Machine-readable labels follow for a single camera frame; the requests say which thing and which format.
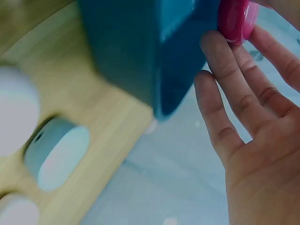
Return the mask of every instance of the blue block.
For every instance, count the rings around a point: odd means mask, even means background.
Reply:
[[[79,0],[99,74],[167,119],[205,64],[219,0]]]

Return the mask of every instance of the white surface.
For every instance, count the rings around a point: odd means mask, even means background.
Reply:
[[[38,225],[39,210],[27,198],[8,194],[0,200],[0,225]]]
[[[44,191],[53,191],[63,185],[85,155],[89,143],[87,128],[75,127],[67,132],[42,164],[38,186]]]
[[[179,225],[179,223],[176,218],[168,218],[165,219],[163,225]]]
[[[16,152],[30,138],[39,118],[39,97],[27,76],[0,67],[0,156]]]
[[[258,22],[300,56],[299,33],[275,12],[262,8]],[[245,46],[255,51],[249,43]],[[257,64],[283,94],[300,104],[299,94],[266,59]],[[250,141],[222,96],[239,134]],[[81,224],[165,225],[170,219],[180,225],[228,225],[224,169],[210,144],[193,88],[169,121],[141,137]]]

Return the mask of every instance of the finger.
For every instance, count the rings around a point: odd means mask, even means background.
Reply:
[[[254,137],[259,129],[273,117],[261,106],[245,81],[224,37],[217,31],[203,36],[202,50],[213,75],[222,87],[235,115]]]
[[[300,1],[299,0],[253,0],[257,3],[263,3],[276,10],[288,22],[300,29]]]
[[[234,46],[232,52],[249,87],[263,106],[280,118],[298,108],[276,89],[243,46]]]
[[[286,83],[300,92],[300,60],[267,31],[256,26],[250,42],[278,70]]]
[[[210,72],[201,71],[196,76],[195,90],[211,143],[223,164],[226,164],[244,142],[228,119],[216,80]]]
[[[271,8],[271,6],[268,5],[268,3],[267,3],[266,0],[252,0],[251,2],[260,4],[261,6],[265,6],[265,7],[267,7],[267,8]]]

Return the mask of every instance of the light blue surface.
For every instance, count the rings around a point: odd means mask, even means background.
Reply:
[[[263,8],[258,23],[300,56],[299,33],[281,17]],[[251,44],[245,47],[279,90],[299,105],[298,93],[274,67]],[[250,141],[224,101],[239,134]],[[81,224],[163,225],[167,218],[180,225],[228,224],[224,169],[209,142],[193,88],[169,121],[141,137]]]

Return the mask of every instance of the pink lid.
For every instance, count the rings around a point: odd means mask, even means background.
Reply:
[[[249,0],[221,0],[218,12],[218,30],[226,40],[241,45],[249,39],[258,16],[258,4]]]

